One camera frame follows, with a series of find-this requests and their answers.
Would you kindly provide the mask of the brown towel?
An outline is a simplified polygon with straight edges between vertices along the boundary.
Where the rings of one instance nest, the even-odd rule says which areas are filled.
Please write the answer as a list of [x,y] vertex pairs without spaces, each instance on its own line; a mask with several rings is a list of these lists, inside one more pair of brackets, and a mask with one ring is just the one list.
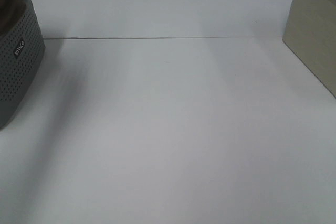
[[15,26],[25,10],[26,4],[22,0],[1,0],[1,37]]

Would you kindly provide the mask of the grey perforated plastic basket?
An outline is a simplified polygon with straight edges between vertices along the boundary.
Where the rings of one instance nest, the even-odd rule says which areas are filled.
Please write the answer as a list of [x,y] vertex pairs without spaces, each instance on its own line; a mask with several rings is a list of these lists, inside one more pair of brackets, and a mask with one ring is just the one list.
[[7,126],[29,89],[45,53],[45,44],[32,0],[1,38],[1,128]]

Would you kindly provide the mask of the beige storage box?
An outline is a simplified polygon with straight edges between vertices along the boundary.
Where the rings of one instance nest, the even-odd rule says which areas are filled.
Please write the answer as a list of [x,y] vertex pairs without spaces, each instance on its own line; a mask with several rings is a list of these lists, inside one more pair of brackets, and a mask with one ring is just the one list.
[[292,0],[282,41],[335,95],[335,0]]

